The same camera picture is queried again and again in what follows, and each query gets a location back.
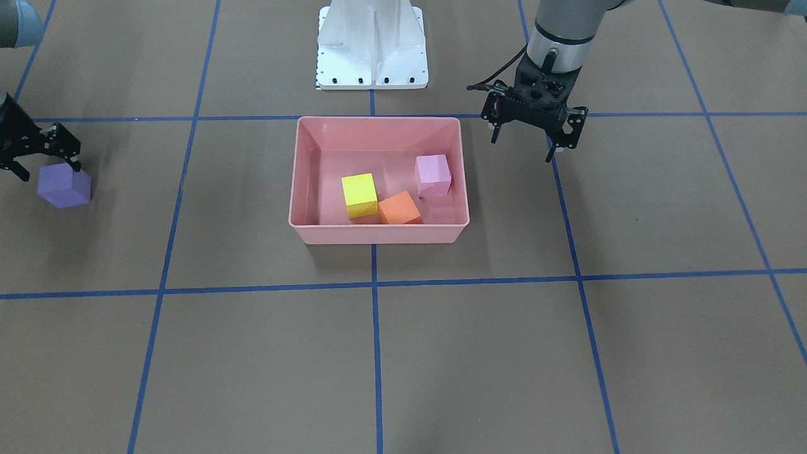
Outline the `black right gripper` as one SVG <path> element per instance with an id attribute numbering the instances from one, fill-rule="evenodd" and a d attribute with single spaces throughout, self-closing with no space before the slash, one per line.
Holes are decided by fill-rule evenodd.
<path id="1" fill-rule="evenodd" d="M 19 157 L 40 153 L 64 160 L 73 172 L 83 169 L 78 161 L 81 141 L 61 123 L 39 127 L 9 94 L 1 107 L 1 148 L 1 169 L 14 173 L 23 182 L 30 180 L 31 173 L 17 163 Z"/>

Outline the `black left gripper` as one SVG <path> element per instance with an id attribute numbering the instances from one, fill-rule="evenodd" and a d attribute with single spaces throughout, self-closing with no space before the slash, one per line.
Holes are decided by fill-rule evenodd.
<path id="1" fill-rule="evenodd" d="M 492 76 L 481 81 L 487 98 L 480 117 L 490 124 L 491 144 L 498 141 L 502 126 L 522 122 L 547 135 L 545 163 L 553 161 L 559 148 L 576 149 L 589 111 L 585 106 L 569 107 L 567 101 L 580 72 L 548 73 L 531 60 L 521 60 L 513 85 Z"/>

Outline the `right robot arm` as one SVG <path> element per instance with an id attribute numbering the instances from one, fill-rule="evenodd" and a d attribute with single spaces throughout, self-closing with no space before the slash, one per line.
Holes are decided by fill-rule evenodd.
<path id="1" fill-rule="evenodd" d="M 44 37 L 44 23 L 28 1 L 2 1 L 1 32 L 3 49 L 33 47 Z M 2 94 L 1 148 L 2 170 L 24 182 L 31 173 L 17 162 L 19 157 L 42 154 L 64 160 L 73 172 L 83 169 L 78 161 L 81 141 L 61 123 L 38 126 L 8 92 Z"/>

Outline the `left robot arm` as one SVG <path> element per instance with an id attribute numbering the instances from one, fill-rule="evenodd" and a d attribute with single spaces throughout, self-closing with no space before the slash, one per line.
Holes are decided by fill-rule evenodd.
<path id="1" fill-rule="evenodd" d="M 487 98 L 480 118 L 492 129 L 492 144 L 510 122 L 539 127 L 550 141 L 545 161 L 559 149 L 576 148 L 588 117 L 585 106 L 569 107 L 583 63 L 603 17 L 627 1 L 542 1 L 527 43 L 488 78 L 467 86 Z"/>

